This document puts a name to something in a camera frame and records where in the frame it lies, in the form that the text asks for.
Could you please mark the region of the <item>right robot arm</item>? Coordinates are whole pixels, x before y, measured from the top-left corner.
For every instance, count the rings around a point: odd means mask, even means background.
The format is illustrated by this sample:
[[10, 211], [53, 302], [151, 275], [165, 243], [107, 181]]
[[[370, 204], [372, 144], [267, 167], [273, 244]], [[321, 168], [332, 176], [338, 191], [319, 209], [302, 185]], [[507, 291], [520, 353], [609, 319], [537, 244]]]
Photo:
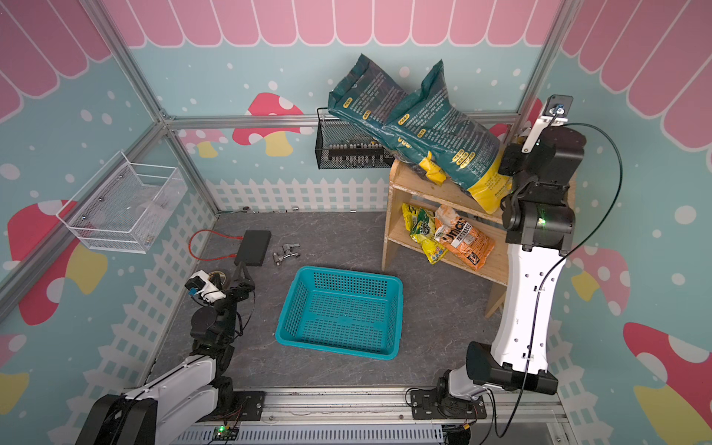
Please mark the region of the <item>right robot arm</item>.
[[573, 252], [575, 214], [567, 203], [569, 183], [584, 158], [585, 137], [565, 126], [545, 128], [513, 144], [501, 170], [512, 192], [502, 200], [509, 261], [504, 312], [492, 344], [471, 342], [465, 364], [447, 376], [447, 396], [475, 400], [487, 387], [553, 395], [545, 346], [556, 283]]

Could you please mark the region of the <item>dark green fertilizer bag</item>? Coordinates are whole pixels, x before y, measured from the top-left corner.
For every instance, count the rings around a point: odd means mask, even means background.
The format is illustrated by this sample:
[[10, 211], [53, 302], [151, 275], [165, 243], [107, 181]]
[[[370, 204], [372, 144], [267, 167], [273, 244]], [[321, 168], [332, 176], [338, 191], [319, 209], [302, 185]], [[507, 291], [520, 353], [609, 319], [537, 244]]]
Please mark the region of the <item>dark green fertilizer bag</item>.
[[387, 128], [391, 113], [408, 93], [374, 61], [361, 55], [349, 73], [329, 93], [328, 111], [382, 144], [398, 161], [422, 178], [442, 185], [447, 175], [434, 156]]
[[452, 105], [442, 61], [391, 111], [382, 131], [431, 182], [451, 179], [486, 213], [495, 213], [511, 190], [511, 179], [499, 174], [502, 142]]

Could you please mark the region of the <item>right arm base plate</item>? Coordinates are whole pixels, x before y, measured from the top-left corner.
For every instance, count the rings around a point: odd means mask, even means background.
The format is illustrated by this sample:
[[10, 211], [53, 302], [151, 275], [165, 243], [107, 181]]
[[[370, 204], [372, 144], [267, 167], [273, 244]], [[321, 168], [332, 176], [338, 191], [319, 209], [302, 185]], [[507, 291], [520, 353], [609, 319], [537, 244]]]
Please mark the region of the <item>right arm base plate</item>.
[[404, 397], [415, 420], [462, 419], [473, 422], [488, 417], [481, 397], [460, 400], [447, 392], [441, 394], [438, 389], [408, 389]]

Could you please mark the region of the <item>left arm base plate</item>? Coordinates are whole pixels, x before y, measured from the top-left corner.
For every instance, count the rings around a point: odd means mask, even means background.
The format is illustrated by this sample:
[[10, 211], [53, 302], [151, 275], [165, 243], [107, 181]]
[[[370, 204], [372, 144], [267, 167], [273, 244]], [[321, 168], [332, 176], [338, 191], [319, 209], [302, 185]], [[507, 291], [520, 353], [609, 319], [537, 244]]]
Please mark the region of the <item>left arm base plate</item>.
[[226, 408], [217, 408], [210, 419], [224, 423], [261, 421], [265, 398], [265, 391], [235, 391], [231, 404]]

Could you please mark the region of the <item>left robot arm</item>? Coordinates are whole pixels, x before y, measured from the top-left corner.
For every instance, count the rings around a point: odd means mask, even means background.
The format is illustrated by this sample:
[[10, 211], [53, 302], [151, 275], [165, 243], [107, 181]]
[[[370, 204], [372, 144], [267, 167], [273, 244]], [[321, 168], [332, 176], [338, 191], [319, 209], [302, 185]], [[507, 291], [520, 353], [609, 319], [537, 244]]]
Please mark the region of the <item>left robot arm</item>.
[[204, 302], [191, 319], [189, 356], [140, 388], [97, 400], [78, 444], [169, 444], [203, 417], [235, 411], [232, 379], [224, 372], [248, 324], [237, 305], [254, 294], [254, 281], [241, 261], [229, 289], [215, 287], [202, 271], [185, 287]]

